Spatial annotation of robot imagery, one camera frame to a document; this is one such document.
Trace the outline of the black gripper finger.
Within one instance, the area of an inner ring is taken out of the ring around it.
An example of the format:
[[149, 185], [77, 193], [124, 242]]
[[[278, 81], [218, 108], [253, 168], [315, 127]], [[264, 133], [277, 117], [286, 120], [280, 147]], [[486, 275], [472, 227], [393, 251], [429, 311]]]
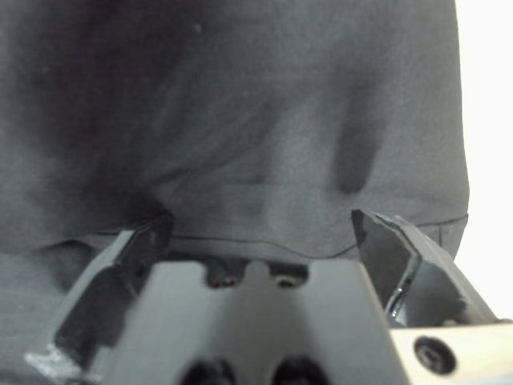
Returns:
[[46, 379], [103, 379], [130, 309], [172, 238], [169, 214], [120, 232], [71, 287], [24, 354]]
[[499, 318], [453, 257], [402, 217], [355, 209], [359, 259], [387, 316], [405, 327], [491, 325]]

